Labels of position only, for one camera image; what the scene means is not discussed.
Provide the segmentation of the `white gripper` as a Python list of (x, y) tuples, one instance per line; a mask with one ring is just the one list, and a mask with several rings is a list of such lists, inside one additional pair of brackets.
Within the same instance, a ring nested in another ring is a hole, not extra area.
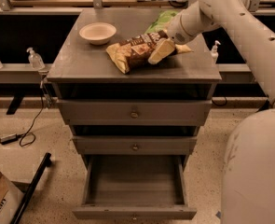
[(148, 58), (150, 64), (157, 64), (175, 50), (175, 44), (184, 45), (204, 30), (204, 22), (198, 7), (189, 7), (173, 17), (167, 27), (167, 36), (162, 38)]

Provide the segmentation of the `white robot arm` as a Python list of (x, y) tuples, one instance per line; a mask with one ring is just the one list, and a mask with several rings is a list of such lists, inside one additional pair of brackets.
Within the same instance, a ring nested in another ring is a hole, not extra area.
[(148, 61), (156, 64), (176, 44), (223, 28), (266, 95), (268, 109), (233, 130), (227, 140), (221, 190), (221, 224), (275, 224), (275, 33), (249, 10), (247, 0), (197, 0), (167, 25), (167, 42)]

